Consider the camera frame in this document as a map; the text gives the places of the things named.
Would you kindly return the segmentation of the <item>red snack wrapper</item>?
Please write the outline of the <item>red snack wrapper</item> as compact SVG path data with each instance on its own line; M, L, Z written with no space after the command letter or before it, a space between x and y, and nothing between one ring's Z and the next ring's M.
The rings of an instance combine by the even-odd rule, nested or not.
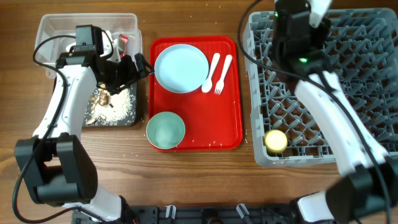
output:
M129 37L123 34L120 34L118 37L118 52L120 58L123 58L126 54L128 39Z

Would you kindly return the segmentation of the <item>yellow plastic cup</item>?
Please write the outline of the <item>yellow plastic cup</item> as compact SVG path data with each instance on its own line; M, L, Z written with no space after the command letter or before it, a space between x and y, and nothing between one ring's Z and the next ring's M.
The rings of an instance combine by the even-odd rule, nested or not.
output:
M278 154L285 151L288 145L288 139L282 131L272 129L265 133L264 144L267 148L267 152Z

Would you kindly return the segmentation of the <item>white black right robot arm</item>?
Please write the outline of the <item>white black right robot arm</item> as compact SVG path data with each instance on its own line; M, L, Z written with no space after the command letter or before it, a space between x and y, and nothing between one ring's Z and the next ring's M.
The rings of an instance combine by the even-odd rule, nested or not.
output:
M348 223L397 205L397 16L276 1L238 25L260 166L335 162L340 179L290 202L291 223Z

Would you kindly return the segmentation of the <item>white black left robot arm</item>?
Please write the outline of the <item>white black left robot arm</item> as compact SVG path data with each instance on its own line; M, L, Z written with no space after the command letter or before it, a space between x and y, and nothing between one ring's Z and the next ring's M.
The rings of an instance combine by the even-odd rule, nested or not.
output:
M16 143L20 168L14 192L25 184L36 204L75 210L100 223L137 223L126 199L98 183L93 161L81 144L88 100L96 88L114 95L154 73L142 54L111 60L104 52L106 32L93 25L77 26L75 45L60 54L52 70L55 88L46 114L29 139Z

